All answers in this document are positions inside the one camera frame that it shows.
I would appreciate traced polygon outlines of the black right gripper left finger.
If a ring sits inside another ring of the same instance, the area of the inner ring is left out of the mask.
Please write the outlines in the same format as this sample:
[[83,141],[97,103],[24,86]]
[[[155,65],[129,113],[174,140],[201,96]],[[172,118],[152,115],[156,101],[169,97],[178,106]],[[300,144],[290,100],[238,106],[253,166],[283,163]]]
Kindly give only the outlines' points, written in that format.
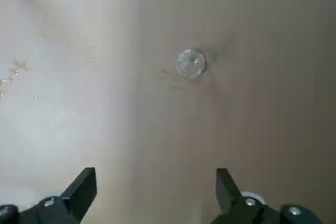
[[1,205],[1,223],[81,223],[96,195],[96,169],[87,167],[60,196],[44,198],[24,211],[15,205]]

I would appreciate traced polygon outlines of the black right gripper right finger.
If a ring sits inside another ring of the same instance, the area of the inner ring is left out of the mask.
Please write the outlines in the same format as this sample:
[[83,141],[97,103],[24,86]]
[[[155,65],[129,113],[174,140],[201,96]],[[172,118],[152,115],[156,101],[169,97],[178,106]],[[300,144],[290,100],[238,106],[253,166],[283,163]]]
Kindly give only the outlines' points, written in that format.
[[220,214],[214,223],[322,223],[304,206],[289,204],[275,210],[259,195],[241,192],[226,168],[216,170],[216,199]]

